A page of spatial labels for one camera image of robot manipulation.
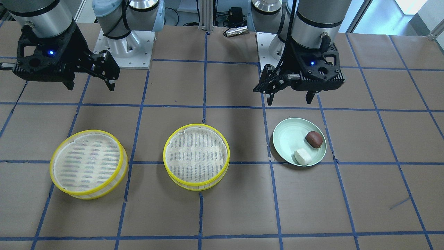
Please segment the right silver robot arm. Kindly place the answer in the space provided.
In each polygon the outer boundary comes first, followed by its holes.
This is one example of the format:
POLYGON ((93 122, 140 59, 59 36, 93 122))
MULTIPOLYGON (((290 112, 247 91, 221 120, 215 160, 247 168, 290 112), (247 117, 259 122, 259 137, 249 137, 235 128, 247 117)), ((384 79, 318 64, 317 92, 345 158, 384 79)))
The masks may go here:
POLYGON ((135 56, 142 45, 137 31, 158 32, 164 26, 162 0, 94 0, 92 8, 108 47, 93 52, 60 0, 2 0, 1 4, 21 25, 16 63, 1 63, 26 81, 60 82, 74 87, 76 73, 102 79, 115 88, 120 67, 116 58, 135 56))

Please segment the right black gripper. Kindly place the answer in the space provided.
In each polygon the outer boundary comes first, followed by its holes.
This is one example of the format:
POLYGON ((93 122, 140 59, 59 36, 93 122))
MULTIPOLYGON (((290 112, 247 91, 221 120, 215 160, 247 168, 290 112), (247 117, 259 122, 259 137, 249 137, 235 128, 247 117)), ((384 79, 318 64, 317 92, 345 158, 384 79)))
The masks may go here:
POLYGON ((87 72, 102 79, 114 91, 120 67, 108 50, 92 54, 75 21, 59 35, 39 38, 25 24, 18 41, 13 73, 26 81, 60 82, 68 90, 75 86, 75 73, 87 72))

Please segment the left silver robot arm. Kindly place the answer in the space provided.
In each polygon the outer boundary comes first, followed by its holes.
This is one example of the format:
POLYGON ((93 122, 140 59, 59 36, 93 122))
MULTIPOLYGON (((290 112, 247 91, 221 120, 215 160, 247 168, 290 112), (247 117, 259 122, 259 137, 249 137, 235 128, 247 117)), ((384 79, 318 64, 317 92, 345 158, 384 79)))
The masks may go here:
POLYGON ((316 94, 337 90, 345 82, 334 44, 350 0, 251 0, 247 28, 256 33, 262 67, 254 92, 274 95, 287 87, 316 94))

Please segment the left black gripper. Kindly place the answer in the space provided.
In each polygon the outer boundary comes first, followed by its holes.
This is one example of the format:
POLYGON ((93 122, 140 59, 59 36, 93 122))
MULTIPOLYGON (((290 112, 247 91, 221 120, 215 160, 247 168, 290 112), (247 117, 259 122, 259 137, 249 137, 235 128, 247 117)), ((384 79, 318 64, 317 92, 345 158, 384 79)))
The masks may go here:
MULTIPOLYGON (((301 76, 291 87, 296 91, 307 91, 305 96, 307 104, 312 103, 317 92, 337 90, 346 81, 340 69, 339 52, 331 39, 322 39, 317 49, 305 48, 292 42, 291 49, 294 52, 297 72, 301 76)), ((266 94, 267 104, 271 106, 274 95, 290 84, 287 75, 277 74, 275 67, 266 64, 253 92, 266 94)))

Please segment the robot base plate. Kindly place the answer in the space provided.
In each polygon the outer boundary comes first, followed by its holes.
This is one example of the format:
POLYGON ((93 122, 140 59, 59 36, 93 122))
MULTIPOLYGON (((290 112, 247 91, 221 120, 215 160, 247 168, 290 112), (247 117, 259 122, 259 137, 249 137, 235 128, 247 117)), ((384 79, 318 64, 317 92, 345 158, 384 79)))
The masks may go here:
POLYGON ((121 69, 149 69, 156 32, 132 31, 123 39, 110 39, 100 31, 94 53, 106 50, 121 69))
POLYGON ((256 38, 261 67, 266 64, 277 66, 284 50, 284 42, 273 33, 256 33, 256 38))

